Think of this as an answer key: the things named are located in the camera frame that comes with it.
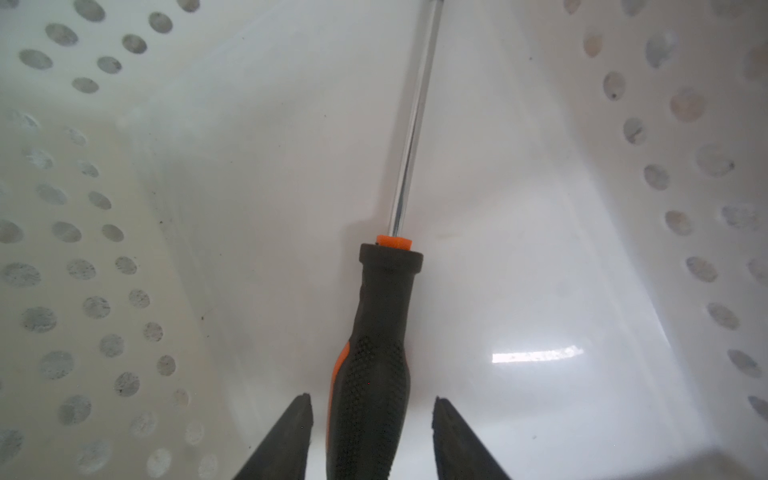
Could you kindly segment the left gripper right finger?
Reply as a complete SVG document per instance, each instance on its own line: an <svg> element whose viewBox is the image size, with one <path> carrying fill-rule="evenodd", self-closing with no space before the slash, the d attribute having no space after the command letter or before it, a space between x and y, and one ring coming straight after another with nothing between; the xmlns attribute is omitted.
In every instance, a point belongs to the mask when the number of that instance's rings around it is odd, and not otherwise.
<svg viewBox="0 0 768 480"><path fill-rule="evenodd" d="M432 430L439 479L510 480L447 398L435 400Z"/></svg>

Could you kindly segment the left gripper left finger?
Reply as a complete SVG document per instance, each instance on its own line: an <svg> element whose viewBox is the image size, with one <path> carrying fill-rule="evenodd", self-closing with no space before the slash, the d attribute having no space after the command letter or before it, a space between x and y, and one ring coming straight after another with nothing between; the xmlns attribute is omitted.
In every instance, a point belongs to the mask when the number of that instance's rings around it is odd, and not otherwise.
<svg viewBox="0 0 768 480"><path fill-rule="evenodd" d="M234 480L304 480L313 424L311 396L296 396Z"/></svg>

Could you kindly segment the black orange screwdriver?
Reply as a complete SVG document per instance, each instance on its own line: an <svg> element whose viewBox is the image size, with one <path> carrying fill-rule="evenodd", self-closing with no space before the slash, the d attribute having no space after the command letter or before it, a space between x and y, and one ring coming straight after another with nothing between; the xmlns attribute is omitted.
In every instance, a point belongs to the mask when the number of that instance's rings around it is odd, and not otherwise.
<svg viewBox="0 0 768 480"><path fill-rule="evenodd" d="M329 479L389 477L410 395L405 334L423 255L403 237L444 4L431 1L387 230L360 248L362 278L351 335L331 378L326 434Z"/></svg>

